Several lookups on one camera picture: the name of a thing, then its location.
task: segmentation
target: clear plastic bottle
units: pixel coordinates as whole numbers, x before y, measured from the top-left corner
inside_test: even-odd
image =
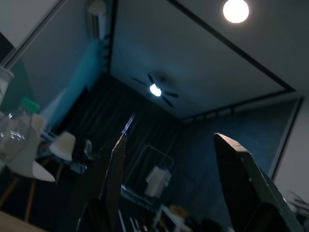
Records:
[[[17,109],[0,116],[0,159],[9,163],[25,146],[31,126],[31,116],[39,106],[23,98]]]

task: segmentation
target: ceiling fan light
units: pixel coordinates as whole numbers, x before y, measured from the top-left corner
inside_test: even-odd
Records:
[[[161,96],[162,92],[155,84],[151,85],[149,89],[150,89],[150,92],[152,92],[152,94],[154,94],[155,96],[157,97]]]

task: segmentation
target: air conditioner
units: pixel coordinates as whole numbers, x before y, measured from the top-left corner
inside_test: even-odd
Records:
[[[102,0],[94,0],[87,8],[89,31],[94,39],[103,40],[106,30],[106,5]]]

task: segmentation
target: round ceiling light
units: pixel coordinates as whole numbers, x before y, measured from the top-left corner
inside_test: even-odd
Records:
[[[223,14],[231,23],[241,23],[248,18],[249,7],[244,0],[228,0],[223,7]]]
[[[155,96],[157,97],[161,96],[161,90],[155,84],[150,86],[149,89],[152,92],[152,94],[154,94]]]

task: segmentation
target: wooden table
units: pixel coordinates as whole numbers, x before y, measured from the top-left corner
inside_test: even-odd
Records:
[[[0,211],[1,232],[46,232],[24,221]]]

